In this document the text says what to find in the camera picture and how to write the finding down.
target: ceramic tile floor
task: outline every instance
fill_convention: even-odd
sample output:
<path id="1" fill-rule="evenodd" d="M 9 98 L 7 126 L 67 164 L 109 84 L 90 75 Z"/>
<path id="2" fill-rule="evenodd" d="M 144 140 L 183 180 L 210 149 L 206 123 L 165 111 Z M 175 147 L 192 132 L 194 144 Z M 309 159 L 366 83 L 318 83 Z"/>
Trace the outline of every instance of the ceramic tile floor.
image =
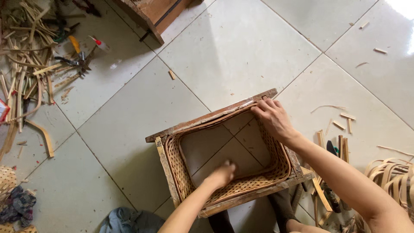
<path id="1" fill-rule="evenodd" d="M 98 232 L 119 206 L 167 218 L 174 209 L 170 193 L 156 148 L 145 137 L 274 87 L 293 125 L 315 142 L 315 132 L 325 130 L 330 118 L 346 121 L 337 109 L 311 111 L 325 104 L 348 107 L 357 118 L 353 134 L 332 125 L 325 138 L 336 144 L 337 135 L 348 137 L 349 160 L 358 170 L 374 159 L 412 159 L 376 147 L 414 153 L 410 0 L 196 0 L 162 34 L 163 46 L 151 37 L 139 43 L 144 31 L 111 0 L 92 2 L 103 17 L 88 15 L 75 36 L 88 51 L 93 43 L 87 36 L 95 35 L 113 52 L 98 51 L 92 71 L 69 85 L 74 89 L 67 104 L 44 105 L 29 117 L 50 133 L 55 158 L 47 159 L 43 137 L 25 126 L 15 142 L 27 140 L 28 146 L 18 158 L 13 145 L 2 161 L 17 166 L 18 180 L 29 180 L 24 187 L 37 189 L 39 232 Z M 71 5 L 65 11 L 79 13 Z M 63 44 L 58 52 L 69 47 Z M 0 66 L 7 71 L 4 60 Z M 169 69 L 177 79 L 171 80 Z M 57 99 L 61 93 L 55 90 Z M 193 179 L 200 182 L 224 157 L 246 172 L 265 166 L 268 155 L 255 127 L 256 119 L 244 114 L 187 137 L 199 145 L 183 148 Z M 0 140 L 6 133 L 0 127 Z M 351 214 L 334 214 L 324 228 L 335 232 L 335 221 Z M 266 198 L 234 207 L 229 215 L 236 232 L 278 231 Z M 314 224 L 309 194 L 296 216 Z M 212 232 L 207 219 L 197 220 L 191 231 Z"/>

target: gray cloth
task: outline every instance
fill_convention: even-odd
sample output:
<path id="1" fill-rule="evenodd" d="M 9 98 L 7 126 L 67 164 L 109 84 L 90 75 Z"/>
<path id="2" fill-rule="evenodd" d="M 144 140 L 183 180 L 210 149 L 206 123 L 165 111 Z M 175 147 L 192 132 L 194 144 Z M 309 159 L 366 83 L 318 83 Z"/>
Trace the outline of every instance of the gray cloth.
<path id="1" fill-rule="evenodd" d="M 99 233 L 156 233 L 164 222 L 151 212 L 120 207 L 109 213 Z"/>

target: glue bottle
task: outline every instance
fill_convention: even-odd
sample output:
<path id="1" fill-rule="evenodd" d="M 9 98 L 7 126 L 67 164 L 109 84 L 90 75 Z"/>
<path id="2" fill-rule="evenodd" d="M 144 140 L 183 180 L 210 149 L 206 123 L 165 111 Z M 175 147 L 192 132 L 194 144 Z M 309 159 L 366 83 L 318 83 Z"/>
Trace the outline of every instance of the glue bottle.
<path id="1" fill-rule="evenodd" d="M 97 40 L 97 39 L 93 38 L 92 36 L 89 36 L 89 37 L 91 37 L 95 41 L 96 45 L 100 49 L 102 49 L 103 51 L 105 51 L 107 53 L 109 53 L 111 51 L 111 48 L 106 43 L 104 43 L 104 42 L 102 42 L 100 40 Z"/>

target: person's left hand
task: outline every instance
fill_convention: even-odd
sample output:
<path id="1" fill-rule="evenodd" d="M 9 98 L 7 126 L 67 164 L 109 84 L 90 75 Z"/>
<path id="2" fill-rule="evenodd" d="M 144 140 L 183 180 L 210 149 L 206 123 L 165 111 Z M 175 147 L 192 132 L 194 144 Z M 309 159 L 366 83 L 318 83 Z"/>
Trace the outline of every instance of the person's left hand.
<path id="1" fill-rule="evenodd" d="M 236 169 L 237 167 L 235 163 L 226 160 L 223 165 L 216 168 L 216 170 L 205 178 L 204 182 L 213 185 L 215 189 L 222 188 L 232 181 Z"/>

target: forearm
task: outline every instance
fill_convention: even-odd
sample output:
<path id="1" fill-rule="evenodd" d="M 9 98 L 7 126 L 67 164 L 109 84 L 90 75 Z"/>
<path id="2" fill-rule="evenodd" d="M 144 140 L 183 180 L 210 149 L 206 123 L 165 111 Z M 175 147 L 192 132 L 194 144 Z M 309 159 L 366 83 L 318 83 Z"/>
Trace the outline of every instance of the forearm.
<path id="1" fill-rule="evenodd" d="M 298 134 L 287 146 L 298 153 L 350 207 L 364 218 L 401 207 L 357 169 Z"/>
<path id="2" fill-rule="evenodd" d="M 204 181 L 174 210 L 158 233 L 187 233 L 197 214 L 215 190 L 213 184 Z"/>

